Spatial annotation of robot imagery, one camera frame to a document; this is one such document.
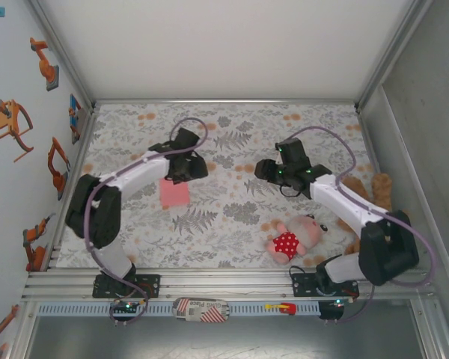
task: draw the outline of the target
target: brown plush toy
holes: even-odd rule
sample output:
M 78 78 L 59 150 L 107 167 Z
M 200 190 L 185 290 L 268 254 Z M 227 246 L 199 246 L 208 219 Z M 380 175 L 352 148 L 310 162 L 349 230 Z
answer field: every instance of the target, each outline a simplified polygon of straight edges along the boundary
M 392 188 L 392 179 L 387 174 L 375 174 L 373 179 L 371 180 L 371 187 L 373 189 L 373 199 L 369 198 L 369 194 L 366 191 L 363 183 L 359 178 L 348 176 L 343 179 L 343 185 L 347 188 L 359 194 L 365 200 L 374 203 L 375 205 L 386 209 L 387 211 L 391 211 L 391 188 Z M 337 221 L 339 227 L 347 232 L 353 233 L 350 226 L 347 225 L 345 221 L 341 218 Z M 359 238 L 356 238 L 354 243 L 349 245 L 344 251 L 345 254 L 352 254 L 359 252 L 360 248 Z

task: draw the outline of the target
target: teddy bear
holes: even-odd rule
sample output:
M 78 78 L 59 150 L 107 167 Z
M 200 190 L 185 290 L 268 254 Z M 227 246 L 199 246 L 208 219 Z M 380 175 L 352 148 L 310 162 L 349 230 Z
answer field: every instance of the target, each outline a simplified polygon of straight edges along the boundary
M 347 188 L 363 197 L 368 202 L 374 203 L 376 206 L 384 208 L 388 212 L 391 211 L 391 190 L 392 179 L 387 174 L 375 174 L 371 180 L 371 188 L 373 190 L 373 199 L 370 198 L 363 183 L 359 178 L 347 176 L 342 182 Z M 354 233 L 350 226 L 341 218 L 337 220 L 337 225 L 347 232 Z M 359 240 L 360 233 L 355 233 L 356 240 L 349 245 L 344 251 L 345 254 L 353 254 L 359 252 L 361 242 Z
M 296 254 L 306 255 L 328 231 L 327 226 L 315 221 L 313 215 L 297 215 L 287 226 L 279 222 L 276 229 L 280 236 L 266 243 L 266 250 L 279 264 L 288 264 Z

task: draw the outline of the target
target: floral tablecloth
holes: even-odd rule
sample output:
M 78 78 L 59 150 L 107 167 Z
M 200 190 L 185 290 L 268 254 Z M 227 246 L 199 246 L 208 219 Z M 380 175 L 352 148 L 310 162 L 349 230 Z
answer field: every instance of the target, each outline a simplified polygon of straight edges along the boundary
M 264 251 L 264 243 L 277 235 L 276 223 L 298 214 L 314 214 L 329 231 L 292 264 L 315 266 L 343 253 L 354 240 L 336 225 L 337 217 L 327 208 L 304 196 L 283 197 L 276 185 L 254 176 L 258 161 L 276 159 L 275 142 L 303 126 L 320 125 L 346 139 L 358 160 L 354 174 L 369 190 L 372 166 L 352 104 L 102 105 L 82 172 L 99 176 L 121 168 L 150 145 L 166 141 L 173 125 L 184 117 L 198 117 L 207 124 L 210 134 L 198 153 L 210 174 L 189 182 L 188 206 L 162 207 L 158 183 L 146 185 L 123 203 L 119 240 L 138 267 L 279 267 Z M 196 123 L 184 126 L 204 133 Z M 312 130 L 299 138 L 313 164 L 321 163 L 336 174 L 349 167 L 349 155 L 330 135 Z M 96 267 L 83 240 L 69 228 L 57 266 Z

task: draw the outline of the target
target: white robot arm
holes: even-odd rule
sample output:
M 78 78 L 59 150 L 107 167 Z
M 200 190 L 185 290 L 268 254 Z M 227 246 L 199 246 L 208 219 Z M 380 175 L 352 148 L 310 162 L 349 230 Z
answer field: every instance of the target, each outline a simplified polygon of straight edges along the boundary
M 79 180 L 65 221 L 77 236 L 83 238 L 86 201 L 94 187 L 106 182 L 104 189 L 100 189 L 94 198 L 100 204 L 91 211 L 90 238 L 102 265 L 119 278 L 127 279 L 130 273 L 134 273 L 134 265 L 116 240 L 122 202 L 145 185 L 161 178 L 185 182 L 207 176 L 206 163 L 192 151 L 178 156 L 166 155 L 170 150 L 189 148 L 198 139 L 192 132 L 180 129 L 174 141 L 152 146 L 131 165 L 100 178 L 84 175 Z M 367 202 L 347 188 L 340 188 L 345 193 L 343 195 L 330 170 L 322 165 L 311 166 L 301 141 L 292 138 L 276 144 L 276 147 L 283 163 L 277 165 L 271 159 L 262 160 L 257 163 L 255 175 L 281 187 L 292 187 L 323 204 L 360 235 L 359 254 L 338 256 L 321 266 L 325 281 L 342 283 L 368 279 L 373 284 L 382 285 L 418 264 L 413 235 L 384 220 L 379 213 L 385 214 L 385 209 Z M 409 223 L 409 218 L 401 211 L 388 215 Z
M 89 235 L 100 264 L 112 274 L 131 281 L 129 276 L 135 272 L 134 265 L 117 240 L 122 202 L 161 178 L 176 184 L 206 177 L 208 171 L 204 159 L 192 150 L 185 152 L 196 146 L 198 140 L 193 132 L 180 128 L 173 141 L 150 147 L 140 159 L 124 168 L 101 177 L 85 174 L 80 178 L 65 223 L 77 236 L 84 238 L 86 203 L 94 188 L 105 184 L 94 198 L 99 203 L 91 208 Z
M 281 188 L 291 187 L 298 194 L 321 203 L 348 223 L 361 239 L 359 253 L 337 256 L 317 267 L 317 271 L 323 272 L 321 277 L 326 277 L 324 282 L 367 279 L 379 286 L 418 264 L 414 236 L 397 225 L 409 225 L 409 217 L 404 212 L 387 213 L 348 188 L 338 188 L 336 176 L 328 168 L 311 165 L 297 138 L 288 138 L 275 146 L 282 162 L 259 161 L 254 172 L 256 177 Z

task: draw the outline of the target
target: red polka dot shirt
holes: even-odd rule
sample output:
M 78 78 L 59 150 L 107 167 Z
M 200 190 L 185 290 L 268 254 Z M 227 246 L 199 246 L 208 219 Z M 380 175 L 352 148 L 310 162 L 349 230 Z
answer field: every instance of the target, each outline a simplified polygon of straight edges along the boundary
M 299 240 L 291 232 L 281 234 L 279 237 L 274 238 L 276 252 L 284 253 L 291 260 L 296 254 L 296 247 L 299 244 Z

